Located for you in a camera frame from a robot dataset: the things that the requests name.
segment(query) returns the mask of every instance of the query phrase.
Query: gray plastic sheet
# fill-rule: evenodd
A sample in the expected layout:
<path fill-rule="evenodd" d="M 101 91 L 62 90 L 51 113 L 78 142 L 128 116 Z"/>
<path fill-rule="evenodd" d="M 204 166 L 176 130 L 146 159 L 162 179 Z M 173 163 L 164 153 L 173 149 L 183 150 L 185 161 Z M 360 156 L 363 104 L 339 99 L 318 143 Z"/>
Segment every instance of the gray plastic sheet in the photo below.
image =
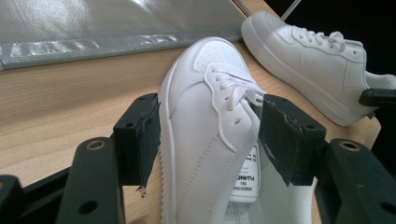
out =
<path fill-rule="evenodd" d="M 0 70 L 241 39 L 229 0 L 2 0 Z"/>

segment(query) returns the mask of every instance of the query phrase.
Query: shoelace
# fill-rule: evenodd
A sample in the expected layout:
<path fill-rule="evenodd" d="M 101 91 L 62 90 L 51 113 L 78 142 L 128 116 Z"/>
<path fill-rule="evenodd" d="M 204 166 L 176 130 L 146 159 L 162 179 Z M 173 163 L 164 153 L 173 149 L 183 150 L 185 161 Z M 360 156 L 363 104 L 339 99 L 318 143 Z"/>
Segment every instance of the shoelace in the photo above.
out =
<path fill-rule="evenodd" d="M 325 36 L 322 32 L 316 34 L 313 31 L 307 31 L 305 28 L 303 28 L 299 37 L 303 38 L 304 35 L 308 37 L 309 42 L 312 42 L 315 39 L 319 45 L 322 45 L 323 41 L 329 41 L 330 48 L 332 48 L 335 44 L 340 47 L 340 51 L 344 51 L 346 48 L 346 41 L 340 32 L 333 32 L 329 36 Z"/>
<path fill-rule="evenodd" d="M 246 76 L 249 76 L 246 72 L 221 66 L 214 67 L 213 72 L 219 73 L 216 76 L 216 81 L 221 81 L 221 90 L 233 87 L 233 93 L 224 99 L 228 101 L 228 109 L 230 111 L 232 111 L 242 99 L 248 99 L 254 105 L 262 106 L 263 97 L 266 92 L 256 83 L 239 77 L 241 73 L 245 73 Z"/>

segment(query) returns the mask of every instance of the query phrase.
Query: white sneaker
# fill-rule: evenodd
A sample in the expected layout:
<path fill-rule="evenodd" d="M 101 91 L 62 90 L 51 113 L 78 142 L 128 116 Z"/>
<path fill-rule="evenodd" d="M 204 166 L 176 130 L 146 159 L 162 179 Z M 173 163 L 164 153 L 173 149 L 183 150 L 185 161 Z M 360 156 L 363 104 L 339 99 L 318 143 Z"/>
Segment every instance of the white sneaker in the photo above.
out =
<path fill-rule="evenodd" d="M 366 72 L 362 43 L 339 32 L 315 34 L 261 11 L 244 21 L 242 36 L 262 66 L 336 124 L 348 126 L 376 110 L 359 104 L 362 91 L 396 89 L 395 76 Z"/>
<path fill-rule="evenodd" d="M 162 223 L 227 219 L 234 184 L 258 141 L 250 105 L 261 106 L 263 95 L 224 39 L 202 39 L 174 63 L 159 93 Z"/>

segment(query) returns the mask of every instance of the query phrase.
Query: shoe tongue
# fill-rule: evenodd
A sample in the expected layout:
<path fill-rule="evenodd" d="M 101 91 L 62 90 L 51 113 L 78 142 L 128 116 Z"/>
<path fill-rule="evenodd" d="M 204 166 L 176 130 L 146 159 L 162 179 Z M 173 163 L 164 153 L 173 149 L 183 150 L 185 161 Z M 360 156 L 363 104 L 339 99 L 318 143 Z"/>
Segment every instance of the shoe tongue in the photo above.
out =
<path fill-rule="evenodd" d="M 260 162 L 259 145 L 256 143 L 242 166 L 233 187 L 230 203 L 254 203 L 259 196 Z"/>

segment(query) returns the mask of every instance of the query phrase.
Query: wooden surface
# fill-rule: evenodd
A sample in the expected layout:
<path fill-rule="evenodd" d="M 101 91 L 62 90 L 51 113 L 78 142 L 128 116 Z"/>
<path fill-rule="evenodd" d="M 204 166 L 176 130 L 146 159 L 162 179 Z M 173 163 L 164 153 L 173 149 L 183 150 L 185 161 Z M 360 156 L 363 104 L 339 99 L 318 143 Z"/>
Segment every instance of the wooden surface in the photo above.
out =
<path fill-rule="evenodd" d="M 271 10 L 263 1 L 245 0 L 254 13 Z M 268 74 L 235 43 L 251 75 L 267 92 L 285 97 L 327 128 L 326 139 L 348 138 L 371 147 L 380 129 L 376 119 L 347 127 L 327 120 L 291 86 Z M 0 72 L 0 174 L 16 175 L 27 186 L 70 166 L 83 141 L 110 136 L 112 127 L 138 96 L 157 92 L 184 49 L 162 50 L 74 63 Z M 138 217 L 159 223 L 161 168 L 158 158 L 148 196 L 125 187 L 127 223 Z M 314 208 L 314 223 L 319 223 Z"/>

